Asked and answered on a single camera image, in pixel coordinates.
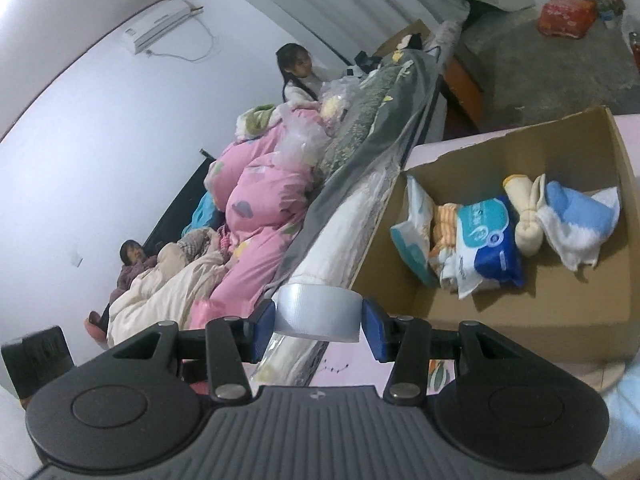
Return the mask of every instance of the beige blanket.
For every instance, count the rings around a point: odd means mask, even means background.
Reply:
[[[204,256],[187,265],[177,244],[168,244],[158,254],[158,265],[131,283],[109,310],[107,342],[115,346],[145,328],[173,320],[186,329],[191,304],[207,297],[226,273],[218,235],[210,230],[211,244]]]

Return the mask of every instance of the teal label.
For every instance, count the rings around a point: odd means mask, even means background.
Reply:
[[[473,249],[498,246],[509,224],[507,208],[497,198],[460,208],[458,218],[464,243]]]

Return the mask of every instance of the ribbed gray surface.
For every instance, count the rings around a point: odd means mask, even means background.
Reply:
[[[89,478],[55,467],[38,480]],[[417,408],[398,408],[372,386],[265,388],[248,406],[217,410],[180,455],[111,480],[587,480],[587,466],[512,474],[474,462],[445,443]]]

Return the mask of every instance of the black headboard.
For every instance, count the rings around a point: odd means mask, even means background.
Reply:
[[[158,254],[158,251],[169,242],[177,242],[182,237],[182,230],[191,222],[191,216],[206,192],[203,182],[209,171],[209,165],[216,160],[204,150],[200,152],[205,156],[205,161],[180,190],[151,231],[144,244],[146,254]]]

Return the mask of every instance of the black robotic device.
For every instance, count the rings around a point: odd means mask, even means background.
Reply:
[[[242,361],[261,359],[274,310],[265,301],[198,331],[161,322],[46,384],[26,412],[45,463],[33,479],[601,478],[590,467],[609,424],[599,394],[475,321],[434,330],[365,300],[373,355],[395,361],[382,399],[373,386],[252,397]],[[427,397],[434,358],[455,359],[456,378]],[[208,396],[188,384],[199,370]]]

